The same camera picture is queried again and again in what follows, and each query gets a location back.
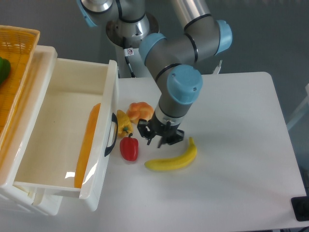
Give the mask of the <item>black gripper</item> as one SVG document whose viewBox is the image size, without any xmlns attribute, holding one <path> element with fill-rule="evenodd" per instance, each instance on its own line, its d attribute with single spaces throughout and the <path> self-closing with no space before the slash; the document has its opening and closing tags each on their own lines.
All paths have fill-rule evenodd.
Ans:
<svg viewBox="0 0 309 232">
<path fill-rule="evenodd" d="M 151 143 L 155 136 L 161 137 L 157 146 L 158 148 L 164 144 L 174 145 L 183 140 L 184 131 L 179 130 L 178 127 L 179 124 L 174 125 L 171 121 L 162 123 L 157 119 L 156 115 L 154 115 L 149 121 L 139 119 L 137 124 L 137 129 L 141 137 L 147 140 L 147 145 Z"/>
</svg>

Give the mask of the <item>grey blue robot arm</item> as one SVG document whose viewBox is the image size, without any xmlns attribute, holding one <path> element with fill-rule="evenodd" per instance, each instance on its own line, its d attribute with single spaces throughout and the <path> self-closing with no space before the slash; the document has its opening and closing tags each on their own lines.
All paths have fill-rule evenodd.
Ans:
<svg viewBox="0 0 309 232">
<path fill-rule="evenodd" d="M 106 22 L 106 35 L 116 50 L 119 76 L 150 75 L 161 96 L 150 119 L 138 121 L 138 131 L 150 142 L 173 145 L 183 140 L 179 125 L 202 88 L 194 64 L 227 50 L 232 31 L 223 20 L 213 19 L 203 0 L 174 0 L 172 6 L 183 35 L 167 39 L 143 0 L 79 0 L 88 26 Z"/>
</svg>

